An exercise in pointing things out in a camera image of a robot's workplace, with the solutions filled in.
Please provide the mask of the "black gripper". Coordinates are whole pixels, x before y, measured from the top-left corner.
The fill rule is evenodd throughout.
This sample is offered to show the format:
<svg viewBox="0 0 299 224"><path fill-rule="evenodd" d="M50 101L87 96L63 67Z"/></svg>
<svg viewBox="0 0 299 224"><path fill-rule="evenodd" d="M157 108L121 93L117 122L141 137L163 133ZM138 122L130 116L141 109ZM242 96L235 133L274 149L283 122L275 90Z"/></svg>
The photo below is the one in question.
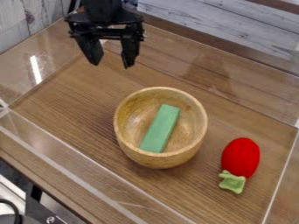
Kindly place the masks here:
<svg viewBox="0 0 299 224"><path fill-rule="evenodd" d="M143 17L127 9L122 0L82 0L82 5L83 12L71 13L65 21L89 62L97 66L105 56L99 39L121 39L123 64L130 68L145 40Z"/></svg>

